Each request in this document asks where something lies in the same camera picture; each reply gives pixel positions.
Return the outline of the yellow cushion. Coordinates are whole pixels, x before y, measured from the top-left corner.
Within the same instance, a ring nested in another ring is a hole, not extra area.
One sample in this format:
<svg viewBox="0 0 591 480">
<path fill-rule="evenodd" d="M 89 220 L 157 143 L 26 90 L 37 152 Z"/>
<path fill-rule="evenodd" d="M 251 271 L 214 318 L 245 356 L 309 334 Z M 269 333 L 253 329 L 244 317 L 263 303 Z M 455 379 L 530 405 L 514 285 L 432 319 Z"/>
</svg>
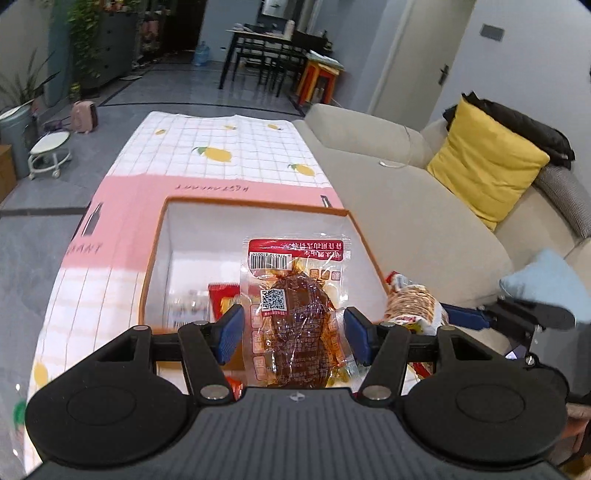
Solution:
<svg viewBox="0 0 591 480">
<path fill-rule="evenodd" d="M 427 171 L 494 231 L 549 161 L 534 143 L 462 99 Z"/>
</svg>

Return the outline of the grey knitted cushion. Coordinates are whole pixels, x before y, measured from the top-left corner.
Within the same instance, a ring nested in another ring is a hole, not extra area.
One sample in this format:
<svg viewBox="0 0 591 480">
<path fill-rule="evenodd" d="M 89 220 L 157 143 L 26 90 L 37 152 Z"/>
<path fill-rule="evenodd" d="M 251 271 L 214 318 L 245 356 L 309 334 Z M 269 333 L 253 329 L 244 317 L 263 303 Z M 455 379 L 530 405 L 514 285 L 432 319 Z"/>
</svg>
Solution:
<svg viewBox="0 0 591 480">
<path fill-rule="evenodd" d="M 541 169 L 534 184 L 554 204 L 578 237 L 590 237 L 590 194 L 570 170 L 548 164 Z"/>
</svg>

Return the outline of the black dining table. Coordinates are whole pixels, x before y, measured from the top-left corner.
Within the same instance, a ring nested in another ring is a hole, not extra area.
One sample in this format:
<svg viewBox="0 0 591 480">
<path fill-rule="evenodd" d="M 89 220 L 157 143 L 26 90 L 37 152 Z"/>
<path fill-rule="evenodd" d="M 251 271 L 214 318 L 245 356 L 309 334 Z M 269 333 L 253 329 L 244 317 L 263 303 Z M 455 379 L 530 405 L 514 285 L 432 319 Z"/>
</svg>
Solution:
<svg viewBox="0 0 591 480">
<path fill-rule="evenodd" d="M 329 40 L 322 36 L 294 31 L 290 38 L 270 33 L 257 33 L 244 29 L 231 29 L 231 40 L 221 69 L 218 89 L 222 90 L 228 73 L 235 80 L 238 66 L 255 67 L 259 71 L 259 83 L 263 81 L 277 86 L 280 94 L 288 74 L 294 75 L 294 82 L 300 81 L 311 51 L 327 51 Z"/>
</svg>

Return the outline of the orange stool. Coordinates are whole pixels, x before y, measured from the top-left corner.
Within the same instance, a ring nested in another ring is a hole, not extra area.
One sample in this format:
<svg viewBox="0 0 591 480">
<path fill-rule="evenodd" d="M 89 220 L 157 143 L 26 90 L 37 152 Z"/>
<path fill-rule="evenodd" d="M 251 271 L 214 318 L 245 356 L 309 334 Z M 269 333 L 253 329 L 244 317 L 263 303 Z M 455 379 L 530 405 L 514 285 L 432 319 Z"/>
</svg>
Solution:
<svg viewBox="0 0 591 480">
<path fill-rule="evenodd" d="M 304 68 L 304 74 L 301 76 L 301 81 L 298 84 L 297 92 L 295 92 L 297 95 L 297 106 L 310 103 L 318 86 L 324 88 L 321 96 L 322 104 L 331 104 L 335 84 L 339 79 L 340 73 L 341 71 L 337 68 L 319 63 L 318 61 L 308 60 Z"/>
</svg>

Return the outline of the light blue cushion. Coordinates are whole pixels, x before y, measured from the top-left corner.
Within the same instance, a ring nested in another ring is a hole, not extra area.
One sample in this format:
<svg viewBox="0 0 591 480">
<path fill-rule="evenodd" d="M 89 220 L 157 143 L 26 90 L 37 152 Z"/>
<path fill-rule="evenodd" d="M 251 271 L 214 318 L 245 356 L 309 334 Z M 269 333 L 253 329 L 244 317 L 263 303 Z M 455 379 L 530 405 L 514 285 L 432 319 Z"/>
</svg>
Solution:
<svg viewBox="0 0 591 480">
<path fill-rule="evenodd" d="M 572 267 L 551 249 L 537 253 L 521 270 L 500 279 L 501 291 L 512 298 L 569 310 L 577 323 L 589 323 L 590 294 Z"/>
</svg>

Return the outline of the white round rolling stool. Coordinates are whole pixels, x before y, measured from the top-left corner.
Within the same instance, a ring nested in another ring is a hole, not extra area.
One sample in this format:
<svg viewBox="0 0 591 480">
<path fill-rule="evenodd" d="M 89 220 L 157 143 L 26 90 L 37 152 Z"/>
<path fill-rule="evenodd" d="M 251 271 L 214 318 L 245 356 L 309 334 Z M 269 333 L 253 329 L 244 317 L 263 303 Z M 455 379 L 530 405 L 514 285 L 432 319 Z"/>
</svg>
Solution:
<svg viewBox="0 0 591 480">
<path fill-rule="evenodd" d="M 50 173 L 55 179 L 61 175 L 64 164 L 72 160 L 69 131 L 55 131 L 41 137 L 30 149 L 27 164 L 29 179 Z"/>
</svg>

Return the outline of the dark green cabinet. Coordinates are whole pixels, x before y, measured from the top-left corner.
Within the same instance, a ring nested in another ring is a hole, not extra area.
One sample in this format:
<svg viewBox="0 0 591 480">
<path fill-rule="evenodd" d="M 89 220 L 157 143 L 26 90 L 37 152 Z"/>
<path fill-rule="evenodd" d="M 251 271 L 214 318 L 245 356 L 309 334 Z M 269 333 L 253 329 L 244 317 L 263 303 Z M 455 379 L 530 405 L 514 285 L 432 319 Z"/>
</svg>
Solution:
<svg viewBox="0 0 591 480">
<path fill-rule="evenodd" d="M 83 90 L 95 90 L 131 70 L 138 15 L 103 12 L 96 38 L 97 56 L 91 73 L 81 81 Z"/>
</svg>

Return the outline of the brown cardboard box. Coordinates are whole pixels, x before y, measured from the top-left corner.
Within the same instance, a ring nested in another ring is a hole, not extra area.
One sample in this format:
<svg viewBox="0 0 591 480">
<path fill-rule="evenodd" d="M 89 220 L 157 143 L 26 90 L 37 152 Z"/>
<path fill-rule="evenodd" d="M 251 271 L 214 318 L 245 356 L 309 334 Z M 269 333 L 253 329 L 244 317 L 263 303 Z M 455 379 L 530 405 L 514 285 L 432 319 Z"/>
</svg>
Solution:
<svg viewBox="0 0 591 480">
<path fill-rule="evenodd" d="M 0 202 L 3 202 L 14 190 L 17 178 L 10 145 L 0 146 Z"/>
</svg>

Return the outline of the lemon pattern tablecloth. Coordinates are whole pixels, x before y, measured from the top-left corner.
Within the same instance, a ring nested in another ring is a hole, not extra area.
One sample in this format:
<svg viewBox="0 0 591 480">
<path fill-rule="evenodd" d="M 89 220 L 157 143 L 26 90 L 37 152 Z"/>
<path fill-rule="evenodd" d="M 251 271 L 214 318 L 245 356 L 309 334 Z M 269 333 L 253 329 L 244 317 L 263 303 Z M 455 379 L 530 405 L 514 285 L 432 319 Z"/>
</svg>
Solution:
<svg viewBox="0 0 591 480">
<path fill-rule="evenodd" d="M 140 323 L 170 329 L 185 301 L 240 279 L 249 237 L 348 238 L 339 299 L 378 317 L 378 249 L 346 206 L 338 172 L 363 198 L 370 179 L 406 173 L 430 155 L 416 131 L 325 107 L 303 121 L 152 112 L 94 194 L 64 255 L 39 334 L 28 390 Z"/>
</svg>

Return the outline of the pink small heater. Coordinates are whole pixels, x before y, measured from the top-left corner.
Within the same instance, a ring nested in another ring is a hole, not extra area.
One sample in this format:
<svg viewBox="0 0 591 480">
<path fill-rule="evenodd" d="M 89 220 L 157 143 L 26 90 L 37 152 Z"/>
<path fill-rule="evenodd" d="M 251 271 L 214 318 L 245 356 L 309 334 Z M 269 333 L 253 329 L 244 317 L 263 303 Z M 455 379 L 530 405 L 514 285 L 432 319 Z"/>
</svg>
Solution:
<svg viewBox="0 0 591 480">
<path fill-rule="evenodd" d="M 77 101 L 70 113 L 70 127 L 76 133 L 90 133 L 98 126 L 98 116 L 95 103 L 92 101 Z"/>
</svg>

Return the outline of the beige sofa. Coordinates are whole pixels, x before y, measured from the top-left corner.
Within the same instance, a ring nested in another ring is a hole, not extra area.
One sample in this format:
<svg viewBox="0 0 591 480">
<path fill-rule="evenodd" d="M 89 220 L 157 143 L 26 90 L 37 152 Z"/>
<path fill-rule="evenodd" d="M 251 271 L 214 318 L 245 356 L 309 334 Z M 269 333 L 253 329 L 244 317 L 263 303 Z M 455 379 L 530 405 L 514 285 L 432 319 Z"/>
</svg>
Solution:
<svg viewBox="0 0 591 480">
<path fill-rule="evenodd" d="M 549 155 L 548 164 L 572 172 L 574 154 L 561 132 L 501 104 L 474 95 L 462 99 L 534 143 Z M 457 105 L 418 131 L 317 104 L 294 128 L 384 273 L 405 275 L 444 304 L 480 307 L 507 296 L 501 278 L 551 249 L 590 294 L 590 237 L 578 237 L 534 182 L 491 231 L 427 171 L 447 138 Z"/>
</svg>

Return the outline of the orange cardboard box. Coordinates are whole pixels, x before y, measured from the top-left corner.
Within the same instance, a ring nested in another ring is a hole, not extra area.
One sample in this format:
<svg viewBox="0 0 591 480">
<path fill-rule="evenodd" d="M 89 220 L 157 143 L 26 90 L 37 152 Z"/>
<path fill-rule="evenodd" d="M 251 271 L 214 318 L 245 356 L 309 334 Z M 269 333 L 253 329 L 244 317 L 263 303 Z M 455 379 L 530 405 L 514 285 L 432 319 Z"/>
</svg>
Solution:
<svg viewBox="0 0 591 480">
<path fill-rule="evenodd" d="M 322 207 L 172 199 L 157 220 L 140 300 L 151 332 L 149 363 L 180 363 L 177 330 L 214 321 L 212 286 L 235 285 L 245 325 L 256 323 L 260 290 L 294 269 L 322 284 L 335 310 L 382 316 L 386 285 L 355 218 Z"/>
</svg>

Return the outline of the red braised meat packet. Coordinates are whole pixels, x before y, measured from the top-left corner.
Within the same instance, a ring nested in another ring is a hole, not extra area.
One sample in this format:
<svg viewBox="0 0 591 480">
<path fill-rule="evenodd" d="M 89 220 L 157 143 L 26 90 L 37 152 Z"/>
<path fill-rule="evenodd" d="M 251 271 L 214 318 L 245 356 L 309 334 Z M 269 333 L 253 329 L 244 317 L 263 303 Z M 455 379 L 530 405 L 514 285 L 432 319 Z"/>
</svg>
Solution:
<svg viewBox="0 0 591 480">
<path fill-rule="evenodd" d="M 359 380 L 342 319 L 349 261 L 346 236 L 245 240 L 240 299 L 247 384 L 322 389 Z"/>
</svg>

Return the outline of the potted plant grey pot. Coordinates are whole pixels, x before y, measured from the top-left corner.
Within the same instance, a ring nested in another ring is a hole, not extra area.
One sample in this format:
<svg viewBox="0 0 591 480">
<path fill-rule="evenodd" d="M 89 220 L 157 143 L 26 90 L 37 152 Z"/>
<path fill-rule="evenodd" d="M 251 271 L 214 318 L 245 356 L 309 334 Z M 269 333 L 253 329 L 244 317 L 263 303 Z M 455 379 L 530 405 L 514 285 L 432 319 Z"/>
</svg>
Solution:
<svg viewBox="0 0 591 480">
<path fill-rule="evenodd" d="M 36 62 L 37 50 L 29 57 L 24 77 L 16 74 L 13 79 L 1 75 L 1 99 L 8 109 L 1 113 L 1 144 L 11 147 L 15 175 L 18 180 L 29 175 L 28 156 L 38 128 L 34 103 L 44 94 L 45 86 L 57 73 L 42 76 L 42 70 L 51 58 Z"/>
</svg>

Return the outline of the blue water jug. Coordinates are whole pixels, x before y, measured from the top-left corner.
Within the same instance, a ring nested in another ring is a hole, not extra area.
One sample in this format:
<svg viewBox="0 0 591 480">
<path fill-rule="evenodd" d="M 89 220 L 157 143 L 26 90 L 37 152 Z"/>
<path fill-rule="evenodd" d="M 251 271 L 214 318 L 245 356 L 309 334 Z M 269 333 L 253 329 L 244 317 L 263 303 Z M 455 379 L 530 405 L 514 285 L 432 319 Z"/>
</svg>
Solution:
<svg viewBox="0 0 591 480">
<path fill-rule="evenodd" d="M 211 48 L 205 41 L 201 41 L 194 50 L 191 64 L 195 67 L 201 67 L 207 64 L 211 59 Z"/>
</svg>

